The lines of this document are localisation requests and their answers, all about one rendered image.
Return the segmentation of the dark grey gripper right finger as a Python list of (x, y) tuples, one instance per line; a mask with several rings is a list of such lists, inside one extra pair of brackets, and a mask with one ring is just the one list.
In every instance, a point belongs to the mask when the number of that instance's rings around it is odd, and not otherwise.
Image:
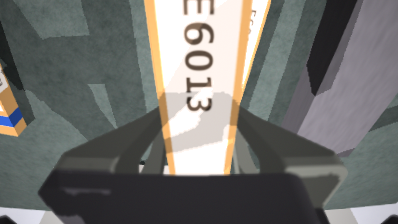
[[(247, 143), (258, 157), (258, 172)], [(239, 107), (233, 146), (235, 174), (294, 173), (314, 208), (324, 208), (348, 174), (333, 150), (261, 119)]]

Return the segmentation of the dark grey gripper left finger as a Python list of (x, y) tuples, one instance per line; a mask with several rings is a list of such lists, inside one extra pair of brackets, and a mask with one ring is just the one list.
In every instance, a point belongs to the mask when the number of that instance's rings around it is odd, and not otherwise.
[[(149, 156), (140, 173), (140, 160), (150, 145)], [(158, 106), (139, 119), (64, 152), (52, 171), (76, 169), (164, 174), (166, 154)]]

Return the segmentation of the low grey platform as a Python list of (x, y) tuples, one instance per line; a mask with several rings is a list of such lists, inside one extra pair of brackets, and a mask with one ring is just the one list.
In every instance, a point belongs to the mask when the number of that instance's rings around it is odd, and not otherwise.
[(328, 0), (281, 127), (348, 157), (398, 93), (398, 0)]

